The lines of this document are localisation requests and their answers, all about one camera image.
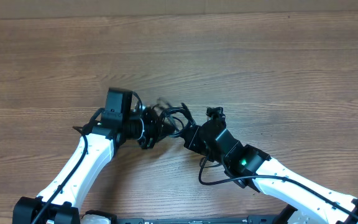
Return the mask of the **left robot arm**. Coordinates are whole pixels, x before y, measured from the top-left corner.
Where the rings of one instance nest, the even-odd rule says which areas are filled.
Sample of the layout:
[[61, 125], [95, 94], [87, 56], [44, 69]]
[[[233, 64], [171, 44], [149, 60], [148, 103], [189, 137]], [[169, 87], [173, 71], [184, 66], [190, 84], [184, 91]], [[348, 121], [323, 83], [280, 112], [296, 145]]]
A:
[[152, 148], [161, 133], [159, 115], [138, 101], [134, 91], [110, 88], [106, 104], [88, 123], [76, 130], [81, 134], [78, 146], [54, 180], [35, 198], [21, 197], [12, 221], [16, 224], [94, 224], [115, 223], [110, 213], [80, 208], [102, 169], [111, 162], [117, 149], [135, 139], [142, 149]]

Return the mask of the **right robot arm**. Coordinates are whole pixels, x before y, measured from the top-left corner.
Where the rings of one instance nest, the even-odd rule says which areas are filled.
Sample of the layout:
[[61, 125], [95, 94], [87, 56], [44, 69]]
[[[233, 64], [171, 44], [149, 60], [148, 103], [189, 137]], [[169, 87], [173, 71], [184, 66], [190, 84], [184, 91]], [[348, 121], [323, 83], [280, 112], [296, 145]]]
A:
[[220, 120], [211, 119], [183, 133], [185, 147], [224, 167], [238, 186], [288, 204], [276, 223], [358, 223], [358, 198], [327, 189], [291, 171], [266, 152], [235, 139]]

